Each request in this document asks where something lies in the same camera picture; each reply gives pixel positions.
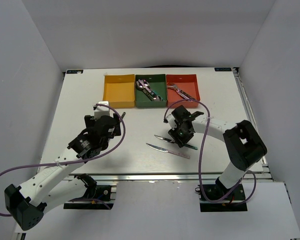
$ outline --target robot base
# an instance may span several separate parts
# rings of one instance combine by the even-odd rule
[[[206,196],[211,200],[216,200],[222,197],[219,191],[216,190],[215,184],[204,184],[203,185],[204,192]],[[201,194],[199,189],[198,191],[200,195],[200,212],[246,212],[248,211],[247,204],[237,204],[246,199],[245,191],[240,184],[232,194],[230,194],[224,201],[220,203],[210,203],[205,200],[204,196]]]
[[[95,188],[94,196],[89,199],[99,199],[104,201],[111,209],[113,202],[111,203],[111,185],[97,185]],[[92,204],[92,201],[68,201],[63,205],[63,209],[78,209],[78,210],[109,210],[104,204],[96,202]]]

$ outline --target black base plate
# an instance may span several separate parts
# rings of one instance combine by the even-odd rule
[[[111,209],[113,207],[113,203],[107,203],[111,200],[111,187],[110,185],[97,185],[95,189],[95,194],[92,199],[99,199],[104,201]],[[66,202],[63,205],[63,209],[79,209],[79,210],[109,210],[102,203],[92,204],[91,201],[87,202]]]
[[[215,200],[220,198],[221,196],[215,196],[214,195],[214,188],[216,185],[214,184],[205,184],[203,185],[203,189],[207,197],[211,200]],[[233,203],[210,203],[206,201],[206,199],[201,194],[201,191],[199,191],[200,194],[200,212],[202,213],[210,213],[210,212],[245,212],[248,211],[247,204],[239,204],[237,205],[237,202]],[[233,201],[243,201],[246,199],[245,191],[240,184],[230,196],[228,196],[225,200],[231,201],[234,197]]]

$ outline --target green tray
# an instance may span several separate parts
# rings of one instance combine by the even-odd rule
[[[135,75],[135,81],[147,80],[150,88],[162,97],[163,101],[151,101],[142,91],[135,89],[135,106],[137,108],[160,108],[167,106],[167,82],[165,74]]]

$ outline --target pink handle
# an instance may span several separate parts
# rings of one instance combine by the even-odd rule
[[[168,153],[173,154],[173,155],[177,155],[177,156],[182,157],[182,158],[190,159],[190,156],[185,155],[185,154],[180,153],[180,152],[174,152],[174,151],[168,150]]]

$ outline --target gray wall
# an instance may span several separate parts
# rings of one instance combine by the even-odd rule
[[[59,95],[62,73],[21,0],[0,0],[0,172],[38,163]],[[0,178],[4,189],[28,179],[34,169]],[[9,240],[12,217],[0,217],[0,240]]]
[[[23,0],[60,68],[239,66],[274,0]]]
[[[276,1],[240,71],[271,173],[286,182],[300,228],[300,1]]]

